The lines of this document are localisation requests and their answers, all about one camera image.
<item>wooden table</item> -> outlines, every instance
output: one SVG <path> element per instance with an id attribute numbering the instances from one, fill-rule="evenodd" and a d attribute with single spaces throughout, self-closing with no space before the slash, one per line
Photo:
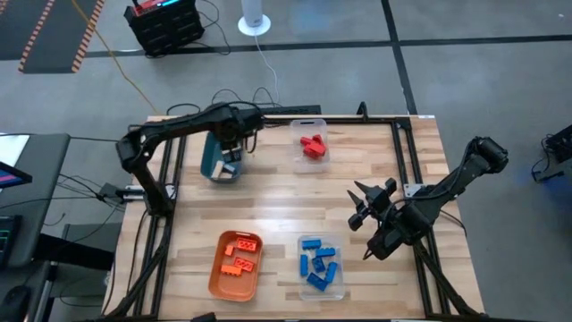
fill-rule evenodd
<path id="1" fill-rule="evenodd" d="M 437 122 L 417 116 L 411 116 L 411 122 L 424 181 L 437 183 L 449 172 Z M 200 175 L 205 137 L 205 133 L 188 137 L 159 318 L 193 318 L 211 311 L 218 318 L 424 316 L 413 250 L 401 246 L 385 261 L 376 258 L 364 261 L 366 241 L 375 230 L 375 221 L 368 219 L 358 232 L 352 232 L 347 223 L 355 209 L 346 190 L 358 192 L 354 180 L 382 186 L 389 177 L 399 181 L 390 126 L 329 125 L 331 169 L 326 174 L 305 175 L 292 173 L 288 126 L 265 129 L 258 133 L 255 153 L 246 157 L 247 171 L 232 185 L 214 184 Z M 403 133 L 401 138 L 409 180 L 413 182 Z M 148 164 L 156 177 L 162 154 L 160 147 Z M 399 188 L 392 198 L 400 198 L 401 193 Z M 108 311 L 125 295 L 136 231 L 144 209 L 142 202 L 127 206 L 117 246 L 115 289 Z M 444 209 L 458 216 L 454 203 Z M 139 275 L 148 223 L 147 219 L 139 237 L 134 280 Z M 227 230 L 256 233 L 265 244 L 257 294 L 248 302 L 218 300 L 207 290 L 215 245 L 219 235 Z M 482 311 L 462 229 L 440 217 L 434 230 L 445 275 L 469 305 Z M 346 294 L 341 301 L 299 298 L 297 240 L 302 234 L 321 232 L 336 233 L 343 242 Z M 428 271 L 427 275 L 433 310 L 438 312 L 434 281 Z M 144 313 L 150 308 L 153 276 L 150 281 Z"/>

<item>concrete floor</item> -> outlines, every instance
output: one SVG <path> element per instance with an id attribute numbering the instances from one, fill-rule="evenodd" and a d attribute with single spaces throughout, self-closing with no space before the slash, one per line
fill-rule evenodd
<path id="1" fill-rule="evenodd" d="M 231 45 L 254 44 L 235 28 L 238 2 L 214 1 Z M 107 2 L 97 27 L 112 49 L 139 48 L 122 18 L 127 4 Z M 209 16 L 214 11 L 198 1 Z M 481 38 L 572 34 L 568 0 L 391 1 L 400 39 Z M 388 40 L 376 0 L 265 0 L 273 28 L 263 44 Z M 209 28 L 203 41 L 222 44 Z M 102 50 L 95 39 L 90 51 Z M 486 311 L 498 318 L 568 321 L 572 316 L 572 202 L 564 179 L 535 184 L 530 166 L 542 156 L 540 139 L 572 120 L 570 42 L 403 47 L 418 113 L 435 114 L 451 167 L 475 135 L 495 138 L 510 153 L 507 169 L 476 181 L 459 199 Z M 325 114 L 405 114 L 398 69 L 390 47 L 265 52 L 279 76 L 281 103 L 320 104 Z M 157 106 L 205 106 L 222 88 L 251 97 L 259 86 L 273 92 L 272 74 L 259 53 L 121 58 L 126 72 Z M 153 112 L 109 58 L 90 58 L 80 72 L 22 75 L 18 62 L 0 62 L 0 131 L 55 132 L 116 139 L 127 124 Z M 98 182 L 129 181 L 111 144 L 71 144 L 63 172 Z M 54 202 L 47 222 L 103 221 L 105 206 Z M 114 218 L 121 221 L 121 214 Z M 58 301 L 53 321 L 96 316 L 98 309 Z"/>

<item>red toy block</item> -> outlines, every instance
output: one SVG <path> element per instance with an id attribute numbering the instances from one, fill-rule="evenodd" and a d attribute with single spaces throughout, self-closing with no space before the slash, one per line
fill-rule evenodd
<path id="1" fill-rule="evenodd" d="M 236 243 L 239 250 L 250 251 L 250 252 L 257 251 L 257 241 L 239 237 L 236 239 Z"/>
<path id="2" fill-rule="evenodd" d="M 246 260 L 244 258 L 240 258 L 240 257 L 237 257 L 234 259 L 234 266 L 240 267 L 247 272 L 252 272 L 252 270 L 254 269 L 254 263 L 253 262 Z"/>
<path id="3" fill-rule="evenodd" d="M 303 146 L 306 146 L 308 144 L 312 144 L 312 142 L 314 142 L 312 139 L 304 138 L 304 137 L 300 138 L 300 144 Z"/>
<path id="4" fill-rule="evenodd" d="M 224 251 L 224 255 L 232 256 L 232 251 L 234 250 L 234 246 L 227 245 L 226 250 Z"/>
<path id="5" fill-rule="evenodd" d="M 304 154 L 313 159 L 323 157 L 325 155 L 325 147 L 314 142 L 306 145 L 304 148 Z"/>
<path id="6" fill-rule="evenodd" d="M 313 136 L 312 140 L 324 147 L 324 141 L 322 140 L 322 136 L 320 134 L 316 134 L 315 136 Z"/>
<path id="7" fill-rule="evenodd" d="M 234 267 L 232 265 L 222 265 L 221 272 L 228 275 L 240 276 L 242 274 L 242 268 Z"/>

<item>black storage box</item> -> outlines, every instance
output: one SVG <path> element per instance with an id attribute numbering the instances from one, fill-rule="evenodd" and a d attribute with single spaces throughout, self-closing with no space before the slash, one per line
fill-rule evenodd
<path id="1" fill-rule="evenodd" d="M 145 10 L 128 6 L 123 16 L 146 55 L 152 57 L 170 54 L 176 48 L 201 38 L 205 32 L 195 0 L 154 1 Z"/>

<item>blue lego brick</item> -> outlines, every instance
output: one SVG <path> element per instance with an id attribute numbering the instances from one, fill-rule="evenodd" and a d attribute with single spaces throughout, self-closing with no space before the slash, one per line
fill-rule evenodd
<path id="1" fill-rule="evenodd" d="M 300 275 L 307 275 L 307 255 L 300 255 Z"/>
<path id="2" fill-rule="evenodd" d="M 328 286 L 328 282 L 314 273 L 310 273 L 310 276 L 307 277 L 307 282 L 322 292 L 325 291 L 325 288 Z"/>
<path id="3" fill-rule="evenodd" d="M 302 242 L 302 250 L 313 250 L 322 247 L 322 241 L 320 240 L 310 240 Z"/>
<path id="4" fill-rule="evenodd" d="M 330 262 L 328 264 L 328 270 L 325 272 L 325 281 L 328 283 L 333 282 L 333 278 L 336 276 L 336 269 L 338 269 L 338 263 Z"/>
<path id="5" fill-rule="evenodd" d="M 325 265 L 322 258 L 312 258 L 312 265 L 314 265 L 314 270 L 316 273 L 322 273 L 325 271 Z"/>
<path id="6" fill-rule="evenodd" d="M 335 254 L 336 254 L 336 249 L 334 249 L 334 248 L 315 250 L 315 256 L 316 257 L 333 256 Z"/>

